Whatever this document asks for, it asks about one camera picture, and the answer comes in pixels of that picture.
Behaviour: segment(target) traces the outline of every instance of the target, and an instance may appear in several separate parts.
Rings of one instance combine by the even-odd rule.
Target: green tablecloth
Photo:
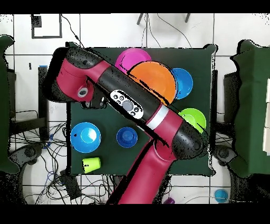
[[[232,160],[230,167],[245,178],[254,173],[270,174],[270,156],[263,152],[270,48],[255,46],[245,40],[239,43],[238,53],[233,57],[242,81],[240,107],[234,121],[238,157]]]
[[[8,158],[9,150],[9,87],[7,78],[7,65],[4,58],[5,50],[14,43],[8,35],[0,35],[0,171],[15,174],[20,171],[17,164]]]
[[[115,64],[118,55],[127,48],[94,48],[100,52],[111,64]],[[213,44],[204,49],[144,49],[153,61],[159,61],[170,68],[183,68],[193,78],[192,92],[184,99],[176,100],[171,108],[181,111],[185,108],[199,109],[207,120],[207,133],[210,126],[210,86],[211,86],[211,55],[216,51]],[[85,110],[80,103],[71,103],[71,128],[80,122],[91,122],[101,132],[101,144],[92,153],[79,153],[74,148],[71,152],[71,173],[83,173],[82,159],[99,157],[101,168],[91,174],[126,175],[141,148],[148,141],[148,136],[135,123],[127,120],[116,112],[110,105],[104,110]],[[132,127],[138,133],[138,142],[132,148],[122,148],[116,141],[117,131],[125,126]],[[213,175],[208,167],[208,154],[192,160],[175,161],[170,174]]]

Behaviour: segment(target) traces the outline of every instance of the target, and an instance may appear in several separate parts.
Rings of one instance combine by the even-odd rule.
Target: control buttons
[[[110,97],[135,119],[143,117],[143,108],[123,90],[114,90],[110,93]]]
[[[129,100],[126,100],[123,102],[122,107],[126,110],[126,111],[131,111],[133,109],[133,103]]]

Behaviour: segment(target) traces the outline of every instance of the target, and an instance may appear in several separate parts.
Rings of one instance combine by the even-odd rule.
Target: white tile floor
[[[146,23],[142,18],[140,25],[136,25],[139,13],[134,14],[63,14],[71,23],[72,30],[81,39],[84,46],[146,46],[146,34],[142,42],[143,30]],[[48,29],[39,28],[39,32],[44,35],[57,31],[57,15],[42,15],[44,24],[51,24]],[[206,44],[214,43],[218,45],[216,53],[216,69],[218,70],[218,104],[217,111],[224,112],[223,77],[225,74],[233,72],[236,67],[229,58],[236,54],[238,42],[242,39],[251,39],[255,43],[268,46],[270,40],[269,18],[264,14],[191,14],[188,23],[185,23],[186,13],[164,14],[159,16],[181,30],[188,38],[193,48],[202,48]],[[152,34],[162,48],[189,48],[185,37],[177,30],[162,21],[157,14],[150,13],[150,28]],[[77,42],[70,30],[68,22],[62,18],[62,38],[61,39],[32,39],[31,38],[31,17],[30,15],[0,15],[0,34],[8,34],[14,37],[15,43],[5,52],[8,66],[15,69],[17,74],[16,81],[16,110],[37,110],[37,67],[50,65],[50,60],[54,50],[65,46],[66,41]],[[148,30],[148,47],[157,48],[158,43]],[[50,102],[50,126],[55,126],[66,121],[65,104]],[[17,119],[34,118],[35,113],[18,114]],[[223,115],[218,115],[217,119],[223,121]],[[25,133],[26,136],[34,136],[32,133]],[[64,140],[61,131],[54,138]],[[11,149],[22,146],[21,143],[13,143]],[[66,155],[66,148],[61,148],[59,154]],[[46,150],[42,152],[46,160],[49,171],[52,170],[52,160]],[[66,167],[66,157],[57,157],[59,170]],[[47,179],[47,172],[41,157],[38,162],[25,169],[23,178],[24,195],[39,194],[44,189]],[[173,176],[171,180],[172,189],[163,198],[165,201],[168,196],[174,198],[176,203],[217,203],[213,197],[217,189],[224,188],[230,192],[230,178],[228,170],[219,166],[216,159],[212,159],[212,166],[216,174],[212,177],[205,176]],[[100,175],[78,176],[78,183],[86,195],[98,194],[98,181]],[[100,194],[105,194],[105,189],[101,188]],[[26,198],[28,203],[34,203],[36,195]],[[102,201],[108,199],[108,193],[101,197]],[[40,200],[44,204],[63,203],[62,200],[47,200],[46,196]],[[91,203],[93,199],[83,199],[83,204]]]

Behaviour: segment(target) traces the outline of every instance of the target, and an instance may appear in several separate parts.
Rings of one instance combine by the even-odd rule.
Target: blue bowl
[[[116,140],[122,147],[131,148],[135,146],[138,140],[138,135],[133,128],[123,127],[117,132]]]
[[[91,123],[79,123],[71,130],[70,141],[78,152],[91,153],[100,145],[100,131]]]
[[[183,99],[190,94],[193,87],[193,80],[191,75],[181,68],[174,68],[171,71],[173,77],[175,78],[177,93],[176,99]]]

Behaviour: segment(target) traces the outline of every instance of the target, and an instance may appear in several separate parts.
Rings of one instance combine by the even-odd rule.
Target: green bowl
[[[204,129],[206,128],[206,119],[201,111],[194,108],[187,108],[182,110],[178,114],[186,122],[190,123],[195,129],[197,129],[200,133],[204,132]]]

